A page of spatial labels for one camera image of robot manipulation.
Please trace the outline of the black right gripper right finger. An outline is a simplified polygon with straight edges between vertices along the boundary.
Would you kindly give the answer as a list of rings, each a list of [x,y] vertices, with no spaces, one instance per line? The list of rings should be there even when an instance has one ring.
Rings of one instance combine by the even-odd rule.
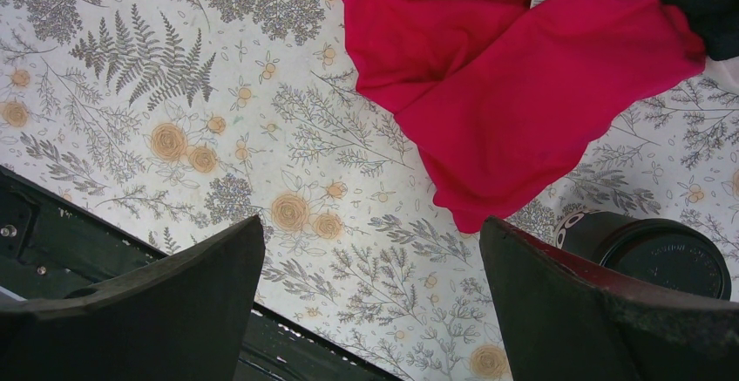
[[[514,379],[737,379],[736,303],[621,275],[495,217],[479,245]]]

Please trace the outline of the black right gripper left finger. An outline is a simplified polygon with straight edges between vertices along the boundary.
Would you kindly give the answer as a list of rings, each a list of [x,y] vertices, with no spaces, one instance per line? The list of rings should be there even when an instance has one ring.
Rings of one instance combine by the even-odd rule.
[[[230,380],[265,257],[250,217],[63,299],[1,307],[4,380]]]

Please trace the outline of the black plastic cup lid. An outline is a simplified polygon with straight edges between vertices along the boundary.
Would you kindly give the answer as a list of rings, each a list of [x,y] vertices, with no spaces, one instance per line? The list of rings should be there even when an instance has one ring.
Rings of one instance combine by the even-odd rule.
[[[718,247],[705,235],[667,219],[637,220],[605,239],[599,265],[667,289],[729,300],[731,281]]]

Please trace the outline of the black paper coffee cup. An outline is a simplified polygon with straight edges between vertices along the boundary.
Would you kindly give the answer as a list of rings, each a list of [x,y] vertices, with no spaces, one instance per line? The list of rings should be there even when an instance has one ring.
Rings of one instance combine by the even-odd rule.
[[[611,249],[611,238],[636,218],[614,212],[581,209],[563,218],[554,230],[554,243],[572,255],[602,263]]]

